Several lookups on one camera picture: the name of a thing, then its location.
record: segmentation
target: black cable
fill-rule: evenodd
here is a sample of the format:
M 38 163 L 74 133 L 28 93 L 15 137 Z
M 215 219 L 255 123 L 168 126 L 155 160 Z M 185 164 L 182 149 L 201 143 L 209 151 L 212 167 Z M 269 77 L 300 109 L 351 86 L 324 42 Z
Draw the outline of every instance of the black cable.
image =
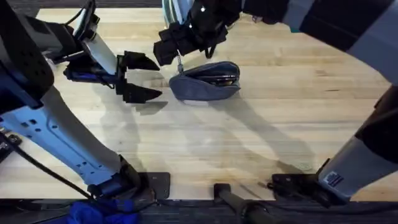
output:
M 74 20 L 77 19 L 77 17 L 80 16 L 81 12 L 83 12 L 83 8 L 79 10 L 79 12 L 73 16 L 68 22 L 65 23 L 66 26 L 68 26 L 69 24 L 71 24 Z
M 67 25 L 71 24 L 74 20 L 76 20 L 77 17 L 80 16 L 81 12 L 83 12 L 83 9 L 92 1 L 93 1 L 93 4 L 95 4 L 95 0 L 88 0 L 86 2 L 86 4 L 84 4 L 84 6 L 79 10 L 79 12 L 75 16 L 73 16 L 68 22 L 66 22 L 65 25 L 67 26 Z
M 90 202 L 93 202 L 95 205 L 105 208 L 106 210 L 110 210 L 114 213 L 123 213 L 123 214 L 135 214 L 138 212 L 141 212 L 147 208 L 149 208 L 150 206 L 152 206 L 153 204 L 156 203 L 156 200 L 154 199 L 153 202 L 148 203 L 147 205 L 142 206 L 141 208 L 135 209 L 131 212 L 125 212 L 122 210 L 118 210 L 112 207 L 109 207 L 107 205 L 104 205 L 102 203 L 100 203 L 99 201 L 95 200 L 95 198 L 93 196 L 91 196 L 90 194 L 86 193 L 83 189 L 79 188 L 78 186 L 76 186 L 74 183 L 70 182 L 69 180 L 63 178 L 62 176 L 58 175 L 56 172 L 50 170 L 48 167 L 44 166 L 43 164 L 41 164 L 39 161 L 35 160 L 33 157 L 31 157 L 30 155 L 28 155 L 28 153 L 26 153 L 25 151 L 23 151 L 19 146 L 15 145 L 14 143 L 12 143 L 6 135 L 4 135 L 3 133 L 0 133 L 0 142 L 4 142 L 5 144 L 8 145 L 9 149 L 13 150 L 14 152 L 16 152 L 18 155 L 20 155 L 22 158 L 24 158 L 25 160 L 27 160 L 28 162 L 30 162 L 33 166 L 39 168 L 40 170 L 42 170 L 43 172 L 45 172 L 46 174 L 54 177 L 55 179 L 59 180 L 60 182 L 62 182 L 63 184 L 69 186 L 70 188 L 72 188 L 73 190 L 76 190 L 77 192 L 79 192 L 80 194 L 82 194 L 82 196 L 86 197 Z M 152 189 L 152 193 L 154 194 L 154 198 L 156 198 L 155 192 Z

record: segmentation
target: wooden tabletop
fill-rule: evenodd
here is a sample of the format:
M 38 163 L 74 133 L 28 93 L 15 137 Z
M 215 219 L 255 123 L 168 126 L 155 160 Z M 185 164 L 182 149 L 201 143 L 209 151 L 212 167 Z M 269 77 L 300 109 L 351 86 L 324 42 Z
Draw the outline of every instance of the wooden tabletop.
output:
M 69 20 L 77 9 L 43 9 L 38 18 Z M 165 22 L 161 9 L 98 9 L 98 33 L 116 54 L 144 52 Z M 163 91 L 144 105 L 128 105 L 99 84 L 68 81 L 55 69 L 67 105 L 110 149 L 138 171 L 172 175 L 170 198 L 211 199 L 214 183 L 230 183 L 244 198 L 273 199 L 262 187 L 275 173 L 314 173 L 355 133 L 389 84 L 373 69 L 282 24 L 255 24 L 243 16 L 207 61 L 195 52 L 185 68 L 230 60 L 240 66 L 241 91 L 228 100 L 181 102 L 168 84 L 176 60 L 160 72 L 130 71 L 129 81 Z M 25 139 L 22 148 L 65 178 L 78 175 Z M 354 200 L 398 201 L 393 174 Z M 0 164 L 0 198 L 81 198 L 18 155 Z

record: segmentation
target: metal bracket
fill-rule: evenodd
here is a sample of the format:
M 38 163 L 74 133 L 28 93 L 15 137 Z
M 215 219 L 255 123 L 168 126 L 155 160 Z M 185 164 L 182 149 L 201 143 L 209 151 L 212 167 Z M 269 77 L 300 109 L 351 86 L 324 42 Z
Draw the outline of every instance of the metal bracket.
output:
M 139 172 L 143 189 L 154 189 L 157 200 L 168 199 L 170 196 L 170 173 Z
M 345 204 L 344 201 L 321 187 L 317 179 L 317 174 L 274 174 L 267 188 L 274 192 L 276 200 L 315 201 L 325 208 Z

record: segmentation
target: mounting plate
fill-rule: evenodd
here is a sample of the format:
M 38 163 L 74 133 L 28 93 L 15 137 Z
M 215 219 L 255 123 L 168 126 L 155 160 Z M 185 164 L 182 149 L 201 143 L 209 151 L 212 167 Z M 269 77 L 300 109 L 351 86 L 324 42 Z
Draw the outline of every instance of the mounting plate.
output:
M 139 172 L 143 189 L 154 189 L 157 200 L 168 199 L 170 196 L 170 173 Z
M 302 201 L 311 200 L 306 190 L 310 190 L 308 183 L 315 174 L 274 174 L 272 182 L 267 184 L 268 189 L 274 192 L 276 200 Z

